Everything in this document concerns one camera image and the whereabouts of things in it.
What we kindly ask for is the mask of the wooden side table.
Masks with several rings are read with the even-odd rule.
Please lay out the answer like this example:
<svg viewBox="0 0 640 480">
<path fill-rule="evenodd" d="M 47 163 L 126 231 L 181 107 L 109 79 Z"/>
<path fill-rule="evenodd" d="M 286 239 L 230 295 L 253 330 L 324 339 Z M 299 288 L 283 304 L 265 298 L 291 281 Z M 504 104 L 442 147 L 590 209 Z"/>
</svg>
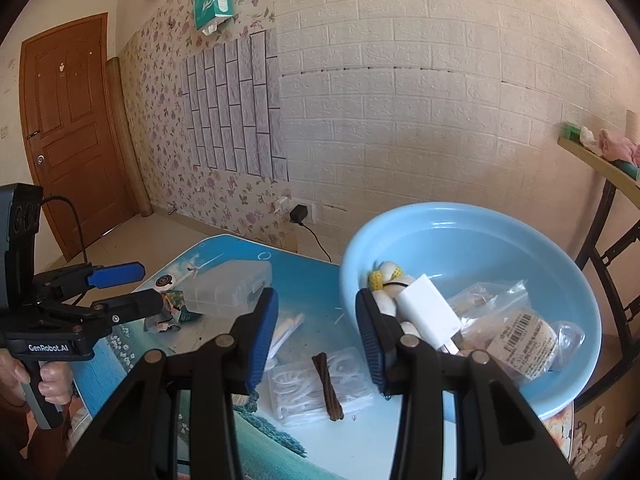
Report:
<svg viewBox="0 0 640 480">
<path fill-rule="evenodd" d="M 608 267 L 617 257 L 631 245 L 638 243 L 639 222 L 636 222 L 605 252 L 599 252 L 597 248 L 616 195 L 622 194 L 636 208 L 639 208 L 639 188 L 636 182 L 628 174 L 625 174 L 623 170 L 598 157 L 579 142 L 560 136 L 558 144 L 604 179 L 597 211 L 594 214 L 582 247 L 579 249 L 575 263 L 580 270 L 584 270 L 587 263 L 590 262 L 596 271 L 613 315 L 618 341 L 620 342 L 620 351 L 622 352 L 620 360 L 597 382 L 577 397 L 575 408 L 579 411 L 599 396 L 602 396 L 603 393 L 606 393 L 608 389 L 611 389 L 616 382 L 621 380 L 632 369 L 639 359 L 639 338 L 635 337 L 631 331 L 631 323 L 639 317 L 639 297 L 634 298 L 629 304 L 623 304 L 612 275 L 608 270 Z"/>
</svg>

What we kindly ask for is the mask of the brown wooden door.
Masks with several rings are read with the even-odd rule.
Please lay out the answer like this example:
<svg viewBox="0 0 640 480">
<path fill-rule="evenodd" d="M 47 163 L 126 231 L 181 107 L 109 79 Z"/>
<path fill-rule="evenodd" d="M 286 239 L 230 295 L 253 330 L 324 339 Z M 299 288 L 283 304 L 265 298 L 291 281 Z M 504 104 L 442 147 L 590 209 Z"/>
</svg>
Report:
<svg viewBox="0 0 640 480">
<path fill-rule="evenodd" d="M 107 93 L 106 35 L 101 13 L 40 32 L 21 47 L 25 151 L 67 260 L 138 212 Z"/>
</svg>

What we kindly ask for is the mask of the clear plastic storage box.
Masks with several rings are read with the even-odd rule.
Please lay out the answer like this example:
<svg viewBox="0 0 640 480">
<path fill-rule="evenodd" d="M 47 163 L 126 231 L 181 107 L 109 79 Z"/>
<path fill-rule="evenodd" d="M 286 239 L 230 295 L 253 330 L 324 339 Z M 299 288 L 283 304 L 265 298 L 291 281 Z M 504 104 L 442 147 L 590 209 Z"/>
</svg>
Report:
<svg viewBox="0 0 640 480">
<path fill-rule="evenodd" d="M 212 318 L 236 318 L 250 312 L 262 291 L 272 283 L 268 261 L 229 260 L 206 271 L 180 287 L 186 308 Z"/>
</svg>

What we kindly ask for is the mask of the clear bag in basin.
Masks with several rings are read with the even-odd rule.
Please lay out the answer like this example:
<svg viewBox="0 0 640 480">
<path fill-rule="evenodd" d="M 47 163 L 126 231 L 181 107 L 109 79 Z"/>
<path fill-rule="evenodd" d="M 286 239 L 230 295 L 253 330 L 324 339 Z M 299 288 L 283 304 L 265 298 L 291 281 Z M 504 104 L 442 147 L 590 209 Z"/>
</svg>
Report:
<svg viewBox="0 0 640 480">
<path fill-rule="evenodd" d="M 524 281 L 478 282 L 447 299 L 461 321 L 462 334 L 496 332 L 515 311 L 530 309 Z"/>
</svg>

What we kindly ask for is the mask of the black wall charger plug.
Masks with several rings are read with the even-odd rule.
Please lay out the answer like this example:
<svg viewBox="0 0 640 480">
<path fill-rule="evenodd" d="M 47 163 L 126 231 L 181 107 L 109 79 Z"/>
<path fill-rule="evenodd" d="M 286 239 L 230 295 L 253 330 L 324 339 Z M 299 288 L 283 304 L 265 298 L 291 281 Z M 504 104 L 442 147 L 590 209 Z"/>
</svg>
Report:
<svg viewBox="0 0 640 480">
<path fill-rule="evenodd" d="M 303 228 L 304 230 L 306 230 L 308 233 L 311 234 L 311 236 L 314 238 L 314 241 L 317 243 L 319 249 L 323 252 L 323 255 L 326 256 L 329 262 L 332 262 L 331 255 L 326 251 L 326 248 L 323 247 L 316 232 L 314 232 L 314 230 L 311 229 L 310 226 L 307 226 L 305 223 L 305 220 L 309 216 L 308 207 L 303 204 L 297 204 L 291 209 L 288 216 L 290 217 L 291 223 L 296 224 L 296 226 L 300 226 L 301 228 Z"/>
</svg>

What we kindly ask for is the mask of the white power adapter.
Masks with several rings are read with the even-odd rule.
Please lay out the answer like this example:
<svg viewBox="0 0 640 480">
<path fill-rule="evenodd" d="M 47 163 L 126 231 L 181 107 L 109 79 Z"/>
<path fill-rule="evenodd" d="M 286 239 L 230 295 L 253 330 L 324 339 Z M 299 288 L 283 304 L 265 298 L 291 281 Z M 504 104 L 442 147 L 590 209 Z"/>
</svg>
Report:
<svg viewBox="0 0 640 480">
<path fill-rule="evenodd" d="M 458 354 L 454 335 L 461 330 L 460 318 L 433 282 L 422 274 L 396 297 L 398 312 L 434 349 Z"/>
</svg>

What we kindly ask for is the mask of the pink cloth on table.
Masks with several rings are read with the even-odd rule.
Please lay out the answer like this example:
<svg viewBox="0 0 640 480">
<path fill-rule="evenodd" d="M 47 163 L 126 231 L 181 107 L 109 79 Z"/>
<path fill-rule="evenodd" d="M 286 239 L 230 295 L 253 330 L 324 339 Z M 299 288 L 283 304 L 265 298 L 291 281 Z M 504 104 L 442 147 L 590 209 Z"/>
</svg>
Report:
<svg viewBox="0 0 640 480">
<path fill-rule="evenodd" d="M 602 157 L 608 162 L 629 162 L 634 166 L 640 166 L 639 145 L 635 144 L 626 136 L 619 136 L 602 129 L 599 134 L 599 148 Z"/>
</svg>

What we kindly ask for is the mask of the bag of toothpicks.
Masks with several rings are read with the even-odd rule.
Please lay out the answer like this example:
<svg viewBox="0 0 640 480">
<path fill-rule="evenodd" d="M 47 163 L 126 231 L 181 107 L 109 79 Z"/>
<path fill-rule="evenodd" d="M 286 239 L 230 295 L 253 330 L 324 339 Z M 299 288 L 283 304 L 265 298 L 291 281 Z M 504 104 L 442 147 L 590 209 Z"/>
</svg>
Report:
<svg viewBox="0 0 640 480">
<path fill-rule="evenodd" d="M 292 333 L 294 333 L 304 321 L 305 317 L 299 314 L 296 315 L 295 318 L 286 318 L 276 327 L 272 335 L 268 359 L 273 360 L 276 357 L 285 341 L 291 337 Z"/>
</svg>

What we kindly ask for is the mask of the white plush toy yellow hat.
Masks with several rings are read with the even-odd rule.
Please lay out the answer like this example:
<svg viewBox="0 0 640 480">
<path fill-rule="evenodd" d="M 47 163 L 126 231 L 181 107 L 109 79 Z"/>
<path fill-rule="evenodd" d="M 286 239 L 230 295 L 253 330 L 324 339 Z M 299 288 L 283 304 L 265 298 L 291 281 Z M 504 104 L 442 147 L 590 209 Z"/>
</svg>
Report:
<svg viewBox="0 0 640 480">
<path fill-rule="evenodd" d="M 414 277 L 405 274 L 393 261 L 380 263 L 368 276 L 369 289 L 380 311 L 396 318 L 406 334 L 419 337 L 418 329 L 402 316 L 396 301 L 396 297 L 413 282 Z"/>
</svg>

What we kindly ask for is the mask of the clear bag with printed label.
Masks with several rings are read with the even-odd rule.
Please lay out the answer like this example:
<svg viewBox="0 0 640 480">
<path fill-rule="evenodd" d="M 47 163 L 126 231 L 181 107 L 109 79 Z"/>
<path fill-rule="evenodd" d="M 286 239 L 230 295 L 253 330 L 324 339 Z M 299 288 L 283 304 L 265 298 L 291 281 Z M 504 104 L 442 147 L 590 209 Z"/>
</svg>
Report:
<svg viewBox="0 0 640 480">
<path fill-rule="evenodd" d="M 464 321 L 461 338 L 466 348 L 485 350 L 524 386 L 566 367 L 586 334 L 573 322 L 549 323 L 529 307 L 506 307 Z"/>
</svg>

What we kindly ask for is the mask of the light blue plastic basin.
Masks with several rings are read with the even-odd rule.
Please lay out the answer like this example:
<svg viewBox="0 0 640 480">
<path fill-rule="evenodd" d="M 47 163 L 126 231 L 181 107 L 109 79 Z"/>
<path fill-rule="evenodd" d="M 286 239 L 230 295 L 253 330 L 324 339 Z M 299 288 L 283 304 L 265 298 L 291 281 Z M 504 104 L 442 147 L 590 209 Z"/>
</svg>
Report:
<svg viewBox="0 0 640 480">
<path fill-rule="evenodd" d="M 547 419 L 576 403 L 596 368 L 602 325 L 596 297 L 557 244 L 506 214 L 455 203 L 420 203 L 380 214 L 348 243 L 340 294 L 355 310 L 372 271 L 390 262 L 412 278 L 426 275 L 460 316 L 462 340 L 487 347 L 514 311 L 544 320 L 561 337 L 550 370 L 521 378 L 521 393 Z"/>
</svg>

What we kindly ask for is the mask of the green tissue pack on wall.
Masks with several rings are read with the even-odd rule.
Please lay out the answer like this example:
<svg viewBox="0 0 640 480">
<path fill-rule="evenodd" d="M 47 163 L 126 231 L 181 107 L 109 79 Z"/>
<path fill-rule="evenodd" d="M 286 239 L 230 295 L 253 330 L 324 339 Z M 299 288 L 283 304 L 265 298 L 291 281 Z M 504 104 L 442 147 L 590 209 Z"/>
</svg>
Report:
<svg viewBox="0 0 640 480">
<path fill-rule="evenodd" d="M 234 15 L 232 0 L 194 0 L 194 25 L 204 36 L 213 35 L 218 27 Z"/>
</svg>

